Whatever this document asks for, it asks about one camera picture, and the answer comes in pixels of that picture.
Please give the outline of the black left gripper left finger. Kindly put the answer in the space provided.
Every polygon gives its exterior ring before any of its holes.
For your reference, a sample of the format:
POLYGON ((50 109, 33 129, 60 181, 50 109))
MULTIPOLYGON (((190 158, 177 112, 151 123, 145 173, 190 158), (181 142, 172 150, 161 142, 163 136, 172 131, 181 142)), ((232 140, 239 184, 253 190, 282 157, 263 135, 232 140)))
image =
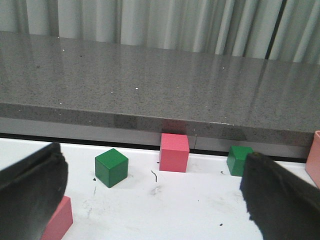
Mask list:
POLYGON ((39 240, 60 204, 68 164, 50 143, 0 172, 0 238, 39 240))

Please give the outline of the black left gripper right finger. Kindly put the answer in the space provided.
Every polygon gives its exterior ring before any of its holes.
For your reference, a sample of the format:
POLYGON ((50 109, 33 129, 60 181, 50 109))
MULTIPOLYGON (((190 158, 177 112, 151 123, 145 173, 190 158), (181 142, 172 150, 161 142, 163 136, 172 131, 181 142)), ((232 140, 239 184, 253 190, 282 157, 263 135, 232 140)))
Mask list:
POLYGON ((270 157, 246 156, 240 190, 265 240, 318 240, 320 191, 270 157))

